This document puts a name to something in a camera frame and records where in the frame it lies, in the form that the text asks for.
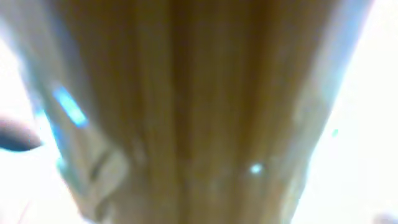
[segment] wooden surface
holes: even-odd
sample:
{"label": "wooden surface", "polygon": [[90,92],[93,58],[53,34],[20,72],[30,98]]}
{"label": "wooden surface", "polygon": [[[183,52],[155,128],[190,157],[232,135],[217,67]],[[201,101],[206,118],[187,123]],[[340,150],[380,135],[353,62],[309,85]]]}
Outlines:
{"label": "wooden surface", "polygon": [[369,1],[46,2],[132,164],[119,223],[289,222]]}

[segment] brown wood grain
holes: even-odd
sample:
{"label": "brown wood grain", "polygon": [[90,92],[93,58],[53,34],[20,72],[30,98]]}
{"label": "brown wood grain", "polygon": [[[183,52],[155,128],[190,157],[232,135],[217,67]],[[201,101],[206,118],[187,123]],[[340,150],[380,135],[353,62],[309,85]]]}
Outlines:
{"label": "brown wood grain", "polygon": [[289,222],[370,1],[46,2],[133,166],[125,223]]}

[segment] white light spot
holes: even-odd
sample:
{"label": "white light spot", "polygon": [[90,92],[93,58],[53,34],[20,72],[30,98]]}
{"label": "white light spot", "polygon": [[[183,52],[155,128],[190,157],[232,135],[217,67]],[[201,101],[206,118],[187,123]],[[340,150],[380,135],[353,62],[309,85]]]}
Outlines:
{"label": "white light spot", "polygon": [[250,171],[253,174],[258,174],[260,173],[262,170],[262,165],[261,164],[254,164],[253,166],[251,166]]}

